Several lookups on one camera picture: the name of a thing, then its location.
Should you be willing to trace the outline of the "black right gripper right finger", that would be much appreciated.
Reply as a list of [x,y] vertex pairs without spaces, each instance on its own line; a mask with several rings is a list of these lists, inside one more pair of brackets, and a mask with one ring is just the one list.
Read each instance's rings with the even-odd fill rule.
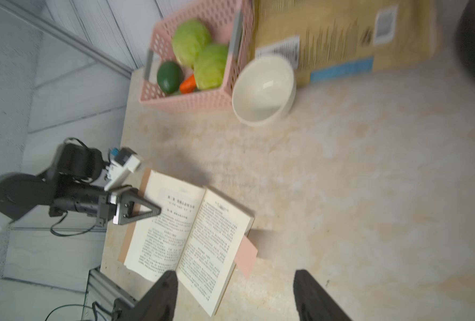
[[307,270],[296,270],[293,291],[300,320],[351,321]]

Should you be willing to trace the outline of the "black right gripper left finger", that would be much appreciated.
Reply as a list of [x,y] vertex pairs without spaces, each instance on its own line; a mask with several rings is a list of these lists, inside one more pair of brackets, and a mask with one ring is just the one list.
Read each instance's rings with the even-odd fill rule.
[[119,320],[172,321],[177,303],[178,279],[175,271],[166,271],[144,297],[132,308],[124,310]]

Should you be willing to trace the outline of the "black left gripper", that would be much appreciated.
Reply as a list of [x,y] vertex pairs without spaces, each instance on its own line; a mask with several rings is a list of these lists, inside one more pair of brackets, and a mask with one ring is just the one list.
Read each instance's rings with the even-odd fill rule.
[[120,188],[111,194],[102,187],[72,183],[60,186],[50,204],[50,217],[69,212],[84,213],[95,218],[96,227],[104,227],[109,221],[123,226],[129,223],[161,215],[161,207],[139,195],[136,188]]

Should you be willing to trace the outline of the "brown paperback book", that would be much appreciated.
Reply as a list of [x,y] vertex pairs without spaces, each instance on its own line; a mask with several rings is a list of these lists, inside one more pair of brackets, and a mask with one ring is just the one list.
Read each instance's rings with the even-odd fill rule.
[[161,214],[131,224],[119,261],[152,282],[175,271],[197,303],[214,316],[253,216],[208,188],[150,169],[140,190]]

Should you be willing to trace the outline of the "pink sticky note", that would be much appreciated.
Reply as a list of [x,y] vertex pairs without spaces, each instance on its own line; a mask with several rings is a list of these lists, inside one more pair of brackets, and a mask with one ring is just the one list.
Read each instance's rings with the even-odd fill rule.
[[252,275],[257,255],[258,249],[248,239],[248,237],[244,235],[234,258],[234,262],[236,264],[237,269],[241,271],[244,278],[247,280]]

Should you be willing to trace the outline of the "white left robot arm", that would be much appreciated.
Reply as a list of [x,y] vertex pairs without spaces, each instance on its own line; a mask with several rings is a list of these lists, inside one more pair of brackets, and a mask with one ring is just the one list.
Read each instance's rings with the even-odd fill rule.
[[103,156],[97,148],[67,138],[41,173],[0,176],[0,232],[38,206],[48,207],[49,216],[60,221],[70,212],[85,214],[94,219],[94,228],[157,217],[161,207],[124,183],[140,166],[130,148],[112,148]]

